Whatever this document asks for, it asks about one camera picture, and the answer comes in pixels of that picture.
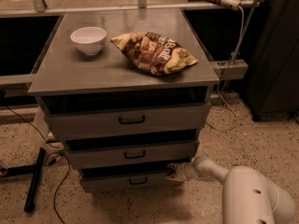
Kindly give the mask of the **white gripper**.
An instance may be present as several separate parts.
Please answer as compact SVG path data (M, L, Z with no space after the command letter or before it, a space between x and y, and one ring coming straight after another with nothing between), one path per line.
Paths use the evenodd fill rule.
M192 162L168 163L167 168L176 171L175 175L167 175L166 179L174 182L184 182L196 179L198 173Z

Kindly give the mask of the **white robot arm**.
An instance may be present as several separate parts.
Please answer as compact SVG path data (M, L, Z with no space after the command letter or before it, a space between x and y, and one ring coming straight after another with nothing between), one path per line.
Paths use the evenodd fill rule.
M222 224L290 224L295 218L291 195L248 166L226 169L208 157L170 163L167 179L213 181L222 184Z

